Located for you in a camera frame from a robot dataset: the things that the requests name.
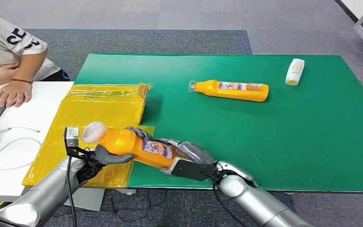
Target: wire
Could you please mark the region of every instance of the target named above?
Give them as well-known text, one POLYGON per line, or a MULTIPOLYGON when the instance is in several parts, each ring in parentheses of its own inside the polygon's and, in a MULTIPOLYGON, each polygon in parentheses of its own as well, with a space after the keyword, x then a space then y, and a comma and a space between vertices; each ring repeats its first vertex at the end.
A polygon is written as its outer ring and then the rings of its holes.
MULTIPOLYGON (((137 221, 137 220, 141 220, 141 219, 146 218, 149 215, 149 213, 150 213, 150 211, 151 211, 152 208, 157 207, 157 206, 163 204, 166 201, 167 194, 168 194, 168 191, 165 191, 165 195, 164 195, 164 198, 162 199, 162 201, 160 201, 160 202, 152 205, 152 200, 151 200, 151 197, 149 196, 149 191, 147 191, 148 206, 146 208, 120 208, 120 209, 116 209, 115 208, 115 202, 113 201, 113 197, 112 196, 109 196, 109 198, 111 198, 112 210, 101 210, 100 212, 103 212, 103 211, 104 212, 111 212, 111 213, 116 214, 124 222, 134 222, 134 221, 137 221), (123 216, 121 216, 119 214, 119 211, 120 210, 148 210, 148 212, 144 216, 139 217, 137 219, 126 219, 126 218, 124 218, 123 216)), ((81 213, 87 213, 87 214, 89 214, 89 213, 93 213, 93 214, 94 213, 97 213, 97 211, 91 211, 91 210, 80 210, 78 212, 79 213, 80 212, 81 213)), ((68 215, 68 214, 53 215, 52 217, 58 218, 58 217, 66 216, 66 215, 68 215)))
POLYGON ((151 200, 151 197, 149 196, 149 190, 147 190, 148 206, 146 208, 120 208, 120 209, 116 209, 115 208, 115 203, 113 201, 113 197, 110 196, 111 203, 112 203, 112 208, 113 208, 113 213, 115 213, 122 221, 125 221, 125 222, 134 222, 134 221, 138 221, 138 220, 144 219, 144 218, 146 218, 150 214, 150 211, 151 211, 152 208, 157 207, 159 205, 162 205, 166 201, 167 194, 168 194, 168 191, 166 190, 165 191, 165 196, 164 196, 163 200, 160 201, 160 202, 158 202, 157 204, 152 205, 152 200, 151 200), (120 210, 147 210, 147 213, 144 216, 142 216, 142 217, 139 217, 139 218, 136 218, 136 219, 129 219, 129 220, 127 220, 122 215, 119 214, 119 211, 120 210))
POLYGON ((212 190, 214 191, 215 197, 218 200, 218 202, 220 203, 220 205, 222 205, 222 207, 230 214, 230 216, 232 216, 234 218, 234 220, 236 220, 240 225, 247 227, 240 219, 238 219, 224 204, 223 202, 220 200, 219 195, 216 192, 216 183, 214 182, 212 184, 212 190))
POLYGON ((66 183, 68 185, 68 193, 69 193, 69 201, 71 207, 71 214, 73 216, 73 226, 77 227, 77 217, 76 217, 76 209, 74 207, 73 202, 73 194, 71 193, 71 184, 70 184, 70 164, 71 164, 71 157, 68 160, 68 167, 66 169, 66 183))
MULTIPOLYGON (((10 131, 12 129, 27 129, 27 130, 31 130, 31 131, 34 131, 34 132, 40 132, 39 130, 36 130, 36 129, 30 129, 30 128, 25 128, 25 127, 12 127, 12 128, 7 128, 7 129, 3 129, 3 130, 0 130, 0 134, 4 133, 4 132, 7 132, 7 131, 10 131)), ((16 140, 13 140, 11 142, 9 142, 8 144, 6 144, 4 147, 2 147, 0 149, 0 152, 3 151, 4 149, 6 149, 10 144, 18 141, 18 140, 32 140, 32 141, 35 141, 38 143, 38 145, 41 147, 41 142, 36 140, 36 139, 33 139, 33 138, 19 138, 19 139, 16 139, 16 140)), ((14 168, 9 168, 9 169, 0 169, 0 171, 4 171, 4 170, 13 170, 13 169, 19 169, 19 168, 23 168, 25 166, 28 166, 29 164, 33 163, 33 161, 25 164, 25 165, 22 165, 22 166, 17 166, 17 167, 14 167, 14 168)))

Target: orange bottle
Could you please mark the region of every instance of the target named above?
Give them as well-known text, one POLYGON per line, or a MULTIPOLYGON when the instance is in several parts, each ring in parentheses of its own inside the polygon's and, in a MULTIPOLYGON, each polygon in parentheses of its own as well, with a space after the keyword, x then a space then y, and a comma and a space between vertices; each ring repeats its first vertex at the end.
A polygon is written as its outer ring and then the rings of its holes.
POLYGON ((204 82, 191 81, 190 91, 204 93, 207 96, 234 98, 263 102, 267 99, 269 87, 266 84, 223 82, 214 79, 204 82))
POLYGON ((128 129, 112 129, 102 122, 92 122, 84 128, 82 139, 86 143, 98 142, 116 155, 134 154, 136 161, 157 168, 170 167, 175 157, 183 157, 172 145, 143 140, 128 129))

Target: red string bracelet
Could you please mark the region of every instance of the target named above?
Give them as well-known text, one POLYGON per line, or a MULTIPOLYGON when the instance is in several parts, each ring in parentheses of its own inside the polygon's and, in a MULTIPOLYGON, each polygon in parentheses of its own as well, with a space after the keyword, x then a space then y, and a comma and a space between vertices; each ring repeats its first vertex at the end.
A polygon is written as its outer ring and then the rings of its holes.
POLYGON ((20 81, 20 82, 25 82, 25 83, 29 83, 29 84, 32 83, 31 81, 24 80, 24 79, 11 79, 11 81, 20 81))

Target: green table surface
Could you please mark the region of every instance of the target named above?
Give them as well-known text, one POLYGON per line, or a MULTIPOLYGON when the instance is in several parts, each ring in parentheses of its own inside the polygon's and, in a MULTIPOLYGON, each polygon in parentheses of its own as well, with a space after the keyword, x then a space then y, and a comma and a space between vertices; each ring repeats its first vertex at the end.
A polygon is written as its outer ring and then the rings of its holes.
MULTIPOLYGON (((340 56, 89 54, 76 84, 148 83, 142 125, 199 144, 269 190, 363 192, 363 87, 340 56), (305 60, 298 86, 284 83, 305 60), (263 103, 190 93, 190 80, 269 85, 263 103)), ((135 163, 129 187, 210 187, 135 163)))

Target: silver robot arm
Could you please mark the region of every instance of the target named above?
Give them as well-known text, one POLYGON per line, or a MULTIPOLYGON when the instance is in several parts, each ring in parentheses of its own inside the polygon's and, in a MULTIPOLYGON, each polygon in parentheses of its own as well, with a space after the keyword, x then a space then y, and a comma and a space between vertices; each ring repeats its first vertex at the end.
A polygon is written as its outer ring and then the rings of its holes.
POLYGON ((69 165, 70 193, 73 194, 94 178, 106 165, 127 163, 133 154, 117 156, 101 145, 95 151, 78 146, 78 128, 65 129, 65 147, 69 155, 37 185, 12 204, 0 209, 0 227, 42 227, 69 198, 67 169, 69 165))
POLYGON ((220 189, 232 197, 259 227, 313 227, 267 191, 249 186, 238 175, 224 177, 220 189))
MULTIPOLYGON (((68 159, 62 160, 37 185, 14 203, 0 209, 0 227, 42 227, 69 198, 66 185, 68 159)), ((80 182, 77 172, 86 162, 72 158, 70 165, 70 185, 74 193, 86 181, 80 182)))
POLYGON ((175 158, 169 169, 161 169, 163 173, 199 181, 209 178, 226 196, 233 198, 257 226, 314 227, 261 189, 253 176, 239 167, 225 161, 212 161, 207 152, 189 142, 159 140, 177 146, 189 158, 175 158))

